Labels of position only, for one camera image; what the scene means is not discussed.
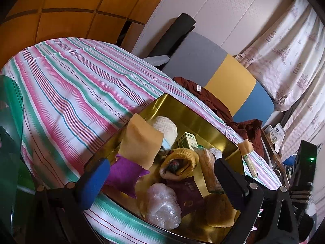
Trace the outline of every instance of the brown garment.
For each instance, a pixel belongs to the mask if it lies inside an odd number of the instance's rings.
[[[190,93],[200,99],[208,108],[210,108],[217,116],[219,116],[226,124],[237,132],[244,140],[248,139],[253,143],[254,150],[258,155],[264,158],[264,150],[261,138],[262,121],[252,119],[241,123],[233,122],[229,109],[212,93],[201,87],[198,92],[197,84],[182,77],[174,77],[173,79],[179,85],[183,86]]]
[[[244,140],[248,139],[251,143],[253,143],[256,153],[264,158],[264,149],[261,137],[261,120],[252,119],[241,123],[230,122],[227,123],[227,125],[235,130]]]

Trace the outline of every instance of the gold tray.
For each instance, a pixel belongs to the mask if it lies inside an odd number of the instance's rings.
[[[184,132],[195,135],[198,145],[202,145],[208,149],[215,147],[221,150],[223,152],[223,158],[225,158],[229,165],[236,172],[244,174],[243,160],[238,147],[209,122],[171,95],[163,94],[143,109],[139,115],[149,123],[159,115],[168,117],[177,126],[177,139],[180,138]],[[115,133],[97,153],[92,156],[86,163],[85,170],[90,170],[95,162],[102,157],[109,159],[111,163],[115,161],[115,156],[119,150],[124,130],[125,126]],[[149,169],[150,174],[139,178],[135,185],[137,199],[131,198],[108,186],[104,186],[102,192],[122,208],[144,220],[141,215],[145,213],[146,209],[143,200],[147,189],[152,184],[161,182],[159,167],[163,161],[163,157],[156,156],[153,165]],[[193,174],[202,196],[207,196],[209,192],[204,182],[200,164],[195,168]],[[165,231],[172,233],[172,237],[181,241],[183,240],[183,242],[193,242],[193,240],[196,240],[203,243],[220,243],[230,230],[230,228],[214,228],[208,226],[205,221],[204,212],[193,212],[188,214],[182,218],[180,226],[171,231],[167,231],[155,225],[152,226],[159,232]]]

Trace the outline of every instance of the white knit hat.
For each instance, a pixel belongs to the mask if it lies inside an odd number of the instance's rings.
[[[165,155],[171,150],[176,140],[177,127],[173,121],[165,116],[157,116],[152,126],[164,134],[160,153]]]

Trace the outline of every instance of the gray cushion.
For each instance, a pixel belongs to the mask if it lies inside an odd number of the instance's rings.
[[[184,77],[206,86],[226,56],[227,52],[217,44],[190,32],[162,71],[170,78]]]

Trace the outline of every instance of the patterned curtain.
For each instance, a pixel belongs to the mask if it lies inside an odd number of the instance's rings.
[[[238,61],[263,85],[275,108],[288,110],[305,93],[284,126],[282,160],[310,140],[325,119],[325,29],[307,0],[284,15]]]

